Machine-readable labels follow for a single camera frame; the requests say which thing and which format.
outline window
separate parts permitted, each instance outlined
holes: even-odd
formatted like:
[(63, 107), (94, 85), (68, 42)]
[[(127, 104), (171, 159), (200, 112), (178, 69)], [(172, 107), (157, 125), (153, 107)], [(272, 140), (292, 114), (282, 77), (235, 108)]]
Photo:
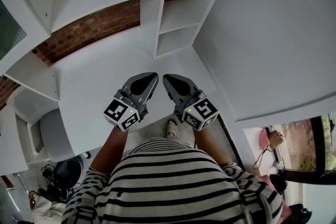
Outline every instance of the window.
[(283, 135), (280, 144), (283, 163), (287, 169), (316, 171), (314, 136), (310, 120), (274, 125)]
[(322, 115), (323, 135), (324, 135), (324, 147), (325, 147), (325, 169), (328, 172), (336, 169), (336, 152), (332, 148), (332, 136), (331, 127), (334, 127), (333, 120), (330, 120), (329, 115)]
[(284, 142), (274, 151), (277, 161), (283, 161), (279, 171), (285, 180), (336, 185), (336, 112), (302, 121), (273, 125)]

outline white wall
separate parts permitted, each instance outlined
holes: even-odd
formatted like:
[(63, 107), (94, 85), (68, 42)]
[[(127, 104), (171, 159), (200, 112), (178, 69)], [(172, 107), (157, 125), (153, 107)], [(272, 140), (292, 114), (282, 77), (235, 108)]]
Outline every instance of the white wall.
[(289, 111), (272, 119), (284, 123), (336, 110), (323, 104), (309, 115), (304, 109), (290, 113), (296, 106), (335, 100), (335, 3), (216, 0), (194, 48), (216, 77), (235, 121)]
[(304, 184), (303, 205), (313, 212), (309, 223), (330, 224), (336, 216), (336, 186)]

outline strap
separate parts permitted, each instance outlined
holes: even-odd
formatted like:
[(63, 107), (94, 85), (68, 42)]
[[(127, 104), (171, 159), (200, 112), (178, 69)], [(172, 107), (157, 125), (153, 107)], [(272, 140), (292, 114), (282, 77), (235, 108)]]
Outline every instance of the strap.
[(258, 159), (256, 160), (256, 162), (254, 163), (254, 165), (253, 165), (253, 169), (254, 170), (258, 170), (259, 168), (260, 168), (260, 166), (261, 166), (261, 162), (263, 161), (263, 156), (264, 156), (264, 153), (266, 152), (266, 151), (270, 151), (269, 149), (268, 149), (268, 146), (266, 147), (266, 149), (259, 155), (259, 157), (258, 157)]

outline shoe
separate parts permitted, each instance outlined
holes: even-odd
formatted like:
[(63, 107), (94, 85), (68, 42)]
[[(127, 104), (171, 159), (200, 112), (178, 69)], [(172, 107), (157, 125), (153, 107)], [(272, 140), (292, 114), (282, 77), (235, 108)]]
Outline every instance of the shoe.
[(174, 120), (168, 120), (166, 138), (177, 137), (177, 123)]

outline red brick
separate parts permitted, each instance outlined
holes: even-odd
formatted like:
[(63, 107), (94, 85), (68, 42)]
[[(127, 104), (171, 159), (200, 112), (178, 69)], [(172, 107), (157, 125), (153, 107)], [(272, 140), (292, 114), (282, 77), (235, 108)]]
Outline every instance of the red brick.
[(34, 52), (39, 59), (50, 65), (90, 43), (139, 24), (140, 0), (126, 1), (62, 27), (39, 44)]

